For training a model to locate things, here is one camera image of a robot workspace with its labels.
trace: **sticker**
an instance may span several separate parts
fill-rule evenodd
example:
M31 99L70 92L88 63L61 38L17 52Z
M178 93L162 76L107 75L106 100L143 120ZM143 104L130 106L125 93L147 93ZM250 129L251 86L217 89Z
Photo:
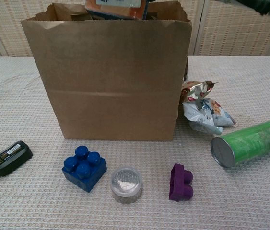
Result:
M141 0L96 0L96 4L105 6L122 6L139 8Z
M14 151L16 151L19 147L21 147L21 145L16 144L12 149L10 149L7 154L11 155Z

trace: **paper bag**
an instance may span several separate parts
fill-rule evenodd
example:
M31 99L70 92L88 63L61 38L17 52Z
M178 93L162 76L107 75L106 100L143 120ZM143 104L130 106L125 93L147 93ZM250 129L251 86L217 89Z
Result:
M53 3L22 21L65 138L173 138L191 23L178 1L149 12L157 20L89 20Z

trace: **blue mega bloks brick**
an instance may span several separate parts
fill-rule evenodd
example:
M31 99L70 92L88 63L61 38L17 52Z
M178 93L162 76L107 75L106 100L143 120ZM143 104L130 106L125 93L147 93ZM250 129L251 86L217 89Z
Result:
M106 161L98 152L89 152L86 146L79 146L74 157L68 157L62 168L66 179L90 192L106 172Z

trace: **green cylindrical can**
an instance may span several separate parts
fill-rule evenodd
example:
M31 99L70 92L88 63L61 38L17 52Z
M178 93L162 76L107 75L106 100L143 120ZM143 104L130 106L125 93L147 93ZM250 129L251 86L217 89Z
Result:
M223 167L234 167L270 152L270 121L235 131L211 141L211 154Z

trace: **table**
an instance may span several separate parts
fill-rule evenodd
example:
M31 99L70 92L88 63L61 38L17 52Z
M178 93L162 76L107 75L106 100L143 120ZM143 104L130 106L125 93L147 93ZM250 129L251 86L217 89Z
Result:
M189 81L218 82L210 97L237 121L224 133L270 119L270 56L190 56ZM25 141L34 156L0 177L0 229L270 229L270 154L224 169L210 153L213 135L178 118L173 141L66 140L32 57L0 57L0 151ZM107 172L90 193L67 181L63 161L78 145L100 152ZM170 201L170 171L194 175L190 201ZM142 198L120 204L110 176L130 165L143 177Z

